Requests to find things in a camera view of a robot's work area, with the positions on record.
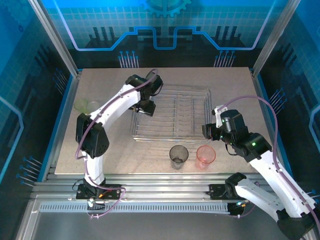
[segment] enclosure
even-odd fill
[[[276,113],[280,162],[319,202],[319,10],[316,0],[0,0],[0,238],[103,238],[106,221],[110,238],[160,239],[154,222],[169,229],[167,239],[181,239],[177,229],[184,239],[286,239],[260,209],[239,221],[202,213],[237,202],[206,194],[236,172],[272,193],[224,143],[204,138],[202,125],[214,123],[212,110],[235,97],[264,98]],[[127,192],[113,218],[93,219],[93,227],[87,202],[73,190],[85,172],[75,160],[75,103],[101,107],[129,76],[154,68],[163,88],[152,98],[152,120],[128,110],[107,133],[103,173]],[[230,108],[250,132],[274,142],[265,104],[243,99]],[[188,149],[181,169],[170,165],[177,144]],[[195,167],[202,145],[215,150],[205,169]]]

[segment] gray tabletop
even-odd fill
[[[158,70],[164,84],[210,89],[212,106],[222,105],[242,95],[257,95],[247,67],[159,68]],[[150,68],[84,69],[75,100],[85,98],[104,104],[120,90],[129,76],[137,74],[144,77],[149,71]],[[242,99],[232,103],[229,109],[237,109],[242,113],[249,131],[262,134],[270,142],[257,100]],[[56,174],[84,173],[83,161],[75,160],[78,115],[79,112],[73,108],[58,158]],[[169,150],[176,143],[137,142],[131,136],[131,121],[132,112],[127,111],[107,132],[110,147],[104,154],[103,172],[105,174],[256,172],[243,158],[230,156],[221,141],[209,143],[216,151],[216,159],[205,171],[195,167],[196,150],[201,144],[182,144],[188,149],[189,158],[182,169],[175,170],[170,166]]]

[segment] wire dish rack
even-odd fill
[[[164,85],[152,97],[156,107],[153,116],[134,112],[131,134],[136,141],[205,144],[202,125],[212,122],[209,89]]]

